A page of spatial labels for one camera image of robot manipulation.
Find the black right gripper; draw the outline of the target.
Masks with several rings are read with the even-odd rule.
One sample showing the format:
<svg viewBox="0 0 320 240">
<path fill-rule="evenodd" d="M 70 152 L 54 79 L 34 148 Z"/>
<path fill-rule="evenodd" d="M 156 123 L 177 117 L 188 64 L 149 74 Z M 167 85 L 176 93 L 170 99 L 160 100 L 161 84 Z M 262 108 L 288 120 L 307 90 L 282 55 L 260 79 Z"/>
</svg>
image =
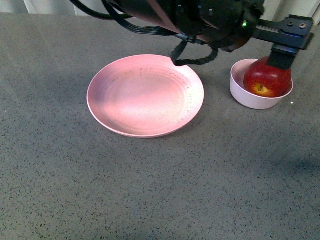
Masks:
<svg viewBox="0 0 320 240">
<path fill-rule="evenodd" d="M 313 19 L 290 15 L 275 22 L 254 18 L 245 19 L 242 29 L 248 35 L 239 43 L 244 46 L 251 38 L 274 43 L 267 60 L 267 65 L 281 70 L 289 70 L 298 55 L 298 50 L 306 50 L 314 34 L 311 32 Z"/>
</svg>

